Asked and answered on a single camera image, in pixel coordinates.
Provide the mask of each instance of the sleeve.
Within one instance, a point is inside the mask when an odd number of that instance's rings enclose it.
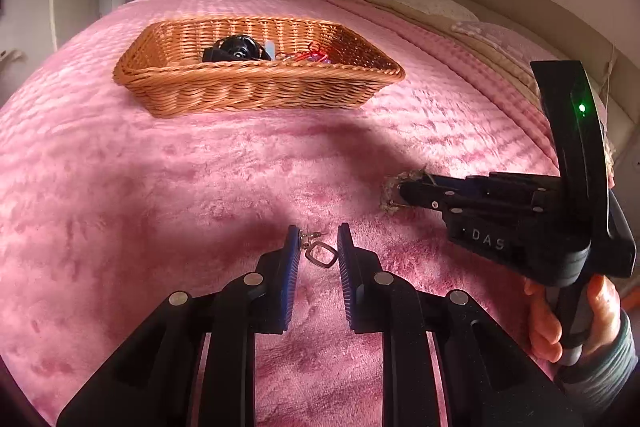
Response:
[[[604,352],[584,364],[562,367],[556,383],[591,425],[613,402],[638,363],[629,317],[620,315],[620,333]]]

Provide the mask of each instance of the finger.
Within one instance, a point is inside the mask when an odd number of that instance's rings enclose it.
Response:
[[[525,277],[525,280],[524,280],[525,295],[536,295],[539,293],[544,293],[544,291],[545,291],[545,287],[542,284],[533,282],[531,279],[527,279]]]
[[[529,331],[531,350],[539,359],[557,362],[562,357],[562,346],[560,343],[552,344],[545,337],[535,330]]]
[[[535,295],[531,299],[529,330],[538,332],[551,344],[557,344],[562,336],[560,321],[542,295]]]
[[[594,275],[587,286],[587,299],[593,310],[593,324],[583,352],[590,355],[599,347],[611,344],[618,336],[620,295],[604,275]]]

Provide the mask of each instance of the screw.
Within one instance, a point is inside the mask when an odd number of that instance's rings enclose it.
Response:
[[[246,284],[247,286],[257,286],[258,284],[262,284],[262,281],[264,281],[264,277],[262,277],[262,275],[260,275],[259,273],[251,272],[245,275],[242,281],[244,281],[244,284]]]
[[[395,206],[395,207],[398,207],[398,208],[411,208],[410,204],[396,203],[394,200],[389,200],[389,202],[387,204],[389,206]]]
[[[462,290],[453,290],[449,294],[449,300],[453,302],[453,304],[463,306],[469,302],[469,295],[467,295],[466,292],[463,292]]]
[[[387,286],[394,281],[394,276],[389,272],[378,272],[373,276],[373,280],[378,284]]]
[[[182,306],[189,300],[189,296],[185,292],[173,292],[169,295],[169,304],[171,306]]]

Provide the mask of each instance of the headboard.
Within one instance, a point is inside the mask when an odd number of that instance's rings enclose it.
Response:
[[[559,58],[580,60],[606,97],[610,61],[607,134],[616,163],[640,122],[640,70],[586,22],[550,0],[455,0],[484,22],[508,27]]]

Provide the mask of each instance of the pink blanket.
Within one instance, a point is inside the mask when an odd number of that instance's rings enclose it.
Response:
[[[156,120],[111,80],[149,23],[191,14],[347,25],[405,68],[357,110]],[[140,0],[72,39],[0,110],[0,353],[53,423],[176,289],[202,295],[278,248],[287,225],[357,245],[417,288],[463,288],[526,341],[520,278],[446,241],[435,212],[387,216],[386,176],[557,173],[546,122],[472,55],[371,6],[331,0]],[[380,337],[350,333],[337,269],[300,264],[289,332],[258,336],[263,426],[380,425]]]

